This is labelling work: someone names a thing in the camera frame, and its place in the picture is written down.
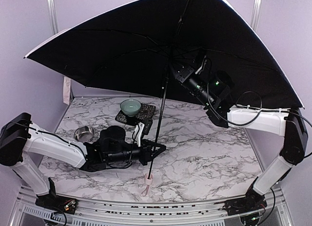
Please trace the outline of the pink and black umbrella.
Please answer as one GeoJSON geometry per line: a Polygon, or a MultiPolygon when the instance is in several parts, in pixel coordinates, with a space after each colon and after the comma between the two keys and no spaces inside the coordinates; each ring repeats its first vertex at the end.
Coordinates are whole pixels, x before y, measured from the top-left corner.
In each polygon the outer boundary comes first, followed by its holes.
{"type": "Polygon", "coordinates": [[[201,105],[169,64],[195,68],[204,56],[200,79],[225,71],[234,83],[230,103],[303,107],[271,52],[225,0],[136,0],[60,32],[26,55],[85,87],[201,105]]]}

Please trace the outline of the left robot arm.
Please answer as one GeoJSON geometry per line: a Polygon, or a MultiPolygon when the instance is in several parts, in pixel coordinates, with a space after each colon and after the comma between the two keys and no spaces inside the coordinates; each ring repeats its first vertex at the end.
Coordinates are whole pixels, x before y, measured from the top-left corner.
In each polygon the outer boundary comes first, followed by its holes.
{"type": "Polygon", "coordinates": [[[33,123],[29,113],[21,113],[0,131],[0,163],[32,188],[37,206],[74,214],[77,199],[57,195],[52,179],[38,169],[29,154],[51,157],[86,172],[126,169],[136,160],[145,166],[166,150],[165,145],[143,139],[149,129],[148,123],[140,122],[132,143],[127,143],[124,128],[109,126],[100,131],[97,141],[82,143],[66,141],[33,123]]]}

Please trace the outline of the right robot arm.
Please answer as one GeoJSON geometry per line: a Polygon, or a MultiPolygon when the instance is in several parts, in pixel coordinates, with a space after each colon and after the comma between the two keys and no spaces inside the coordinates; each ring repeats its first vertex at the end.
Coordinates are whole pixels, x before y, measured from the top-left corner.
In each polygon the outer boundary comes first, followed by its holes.
{"type": "Polygon", "coordinates": [[[265,194],[269,189],[307,158],[307,120],[298,108],[264,109],[230,103],[227,98],[234,87],[231,77],[225,71],[217,71],[202,81],[199,75],[205,67],[206,60],[198,69],[182,62],[169,64],[174,79],[205,106],[213,124],[270,132],[284,138],[277,157],[256,177],[245,196],[225,201],[223,208],[228,215],[235,215],[266,207],[265,194]]]}

